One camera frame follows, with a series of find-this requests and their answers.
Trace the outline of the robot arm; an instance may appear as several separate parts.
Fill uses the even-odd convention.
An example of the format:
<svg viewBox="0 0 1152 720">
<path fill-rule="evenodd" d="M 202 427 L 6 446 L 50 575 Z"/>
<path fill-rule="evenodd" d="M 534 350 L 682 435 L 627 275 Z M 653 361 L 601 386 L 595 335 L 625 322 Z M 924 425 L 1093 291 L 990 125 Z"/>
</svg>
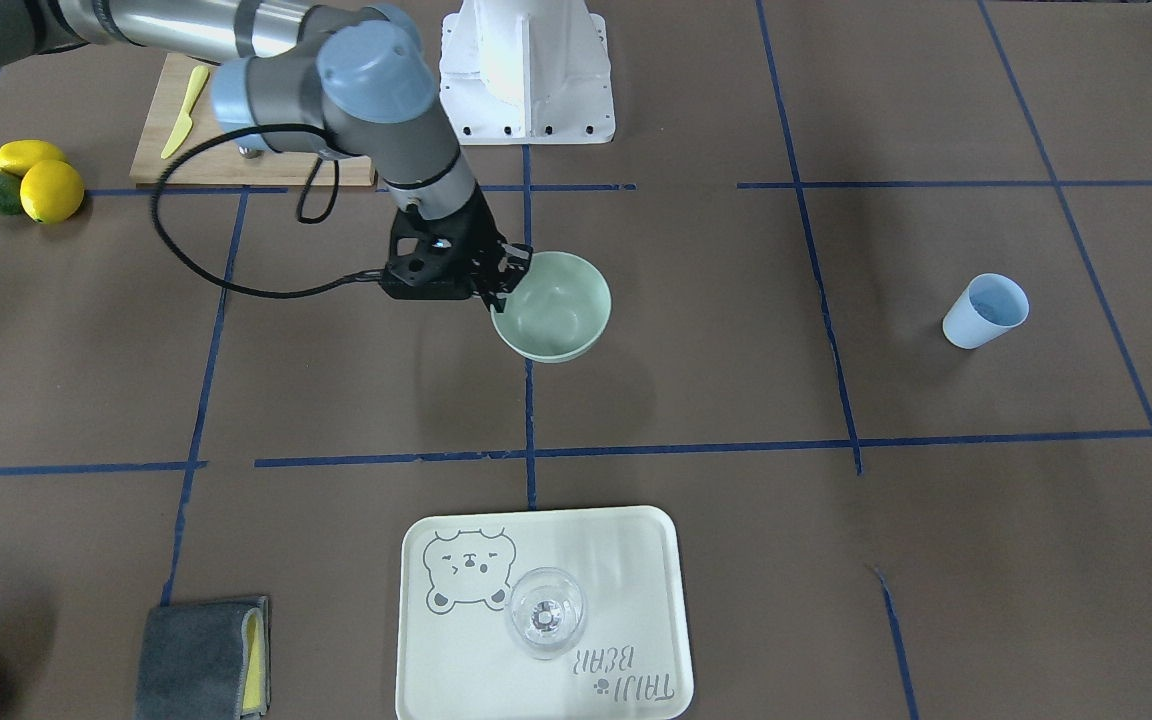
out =
<svg viewBox="0 0 1152 720">
<path fill-rule="evenodd" d="M 392 300 L 476 300 L 502 313 L 532 250 L 498 232 L 444 109 L 419 28 L 391 3 L 0 1 L 0 68 L 86 45 L 211 61 L 220 136 L 260 152 L 367 158 L 397 211 L 387 263 L 343 275 Z"/>
</svg>

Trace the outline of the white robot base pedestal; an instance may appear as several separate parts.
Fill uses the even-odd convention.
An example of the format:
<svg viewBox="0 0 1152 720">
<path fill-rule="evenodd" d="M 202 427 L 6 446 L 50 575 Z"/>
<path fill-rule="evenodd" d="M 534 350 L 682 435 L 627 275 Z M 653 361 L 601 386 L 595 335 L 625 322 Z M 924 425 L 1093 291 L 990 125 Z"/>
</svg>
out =
<svg viewBox="0 0 1152 720">
<path fill-rule="evenodd" d="M 607 24 L 585 1 L 463 1 L 442 18 L 439 76 L 463 146 L 616 136 Z"/>
</svg>

